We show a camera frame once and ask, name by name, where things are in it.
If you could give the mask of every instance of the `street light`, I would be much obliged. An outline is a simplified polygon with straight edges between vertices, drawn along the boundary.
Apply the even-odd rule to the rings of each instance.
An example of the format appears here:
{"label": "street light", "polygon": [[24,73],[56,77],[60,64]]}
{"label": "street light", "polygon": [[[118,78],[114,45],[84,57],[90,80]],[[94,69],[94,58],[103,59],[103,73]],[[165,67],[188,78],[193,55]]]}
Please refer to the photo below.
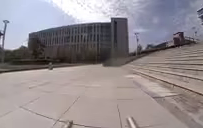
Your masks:
{"label": "street light", "polygon": [[5,26],[4,26],[4,30],[3,30],[3,39],[2,39],[2,56],[1,56],[1,62],[4,63],[5,60],[5,34],[6,34],[6,29],[7,29],[7,24],[9,23],[8,20],[3,20]]}
{"label": "street light", "polygon": [[136,56],[137,56],[137,55],[138,55],[138,42],[139,42],[138,35],[139,35],[139,33],[138,33],[138,32],[135,32],[134,34],[135,34],[135,36],[136,36],[136,41],[137,41],[137,47],[136,47]]}

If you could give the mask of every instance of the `stairs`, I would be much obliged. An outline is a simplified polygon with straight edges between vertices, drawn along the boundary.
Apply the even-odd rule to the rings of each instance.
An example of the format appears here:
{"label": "stairs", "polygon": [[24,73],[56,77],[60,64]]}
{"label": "stairs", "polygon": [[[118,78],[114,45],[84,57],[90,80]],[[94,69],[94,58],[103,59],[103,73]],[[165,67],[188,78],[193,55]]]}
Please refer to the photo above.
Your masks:
{"label": "stairs", "polygon": [[126,66],[136,74],[203,96],[203,42],[155,52]]}

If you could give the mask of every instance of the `person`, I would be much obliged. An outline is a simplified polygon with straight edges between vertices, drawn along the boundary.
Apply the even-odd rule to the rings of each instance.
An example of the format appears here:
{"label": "person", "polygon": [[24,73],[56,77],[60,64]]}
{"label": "person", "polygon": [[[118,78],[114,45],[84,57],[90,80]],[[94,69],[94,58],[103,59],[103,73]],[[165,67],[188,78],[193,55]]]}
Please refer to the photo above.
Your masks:
{"label": "person", "polygon": [[49,63],[49,67],[48,68],[49,68],[49,70],[53,70],[53,64],[52,64],[52,62]]}

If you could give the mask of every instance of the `sky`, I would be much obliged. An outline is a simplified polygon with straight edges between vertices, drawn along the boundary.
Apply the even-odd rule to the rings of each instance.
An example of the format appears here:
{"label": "sky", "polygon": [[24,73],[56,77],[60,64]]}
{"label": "sky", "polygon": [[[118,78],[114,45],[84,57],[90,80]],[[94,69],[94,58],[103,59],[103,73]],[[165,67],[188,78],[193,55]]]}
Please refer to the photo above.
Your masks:
{"label": "sky", "polygon": [[173,34],[203,40],[203,26],[197,10],[203,0],[2,0],[0,30],[9,20],[5,48],[27,45],[28,34],[46,28],[87,22],[107,22],[111,17],[128,18],[130,51],[139,43],[158,44],[172,40]]}

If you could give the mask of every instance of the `concrete plaza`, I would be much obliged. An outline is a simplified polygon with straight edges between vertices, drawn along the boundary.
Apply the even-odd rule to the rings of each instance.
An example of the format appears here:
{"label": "concrete plaza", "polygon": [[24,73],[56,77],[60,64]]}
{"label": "concrete plaza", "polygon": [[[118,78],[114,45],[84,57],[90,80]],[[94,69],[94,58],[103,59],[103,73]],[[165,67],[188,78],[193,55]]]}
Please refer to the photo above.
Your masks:
{"label": "concrete plaza", "polygon": [[0,74],[0,128],[187,128],[123,68],[101,65]]}

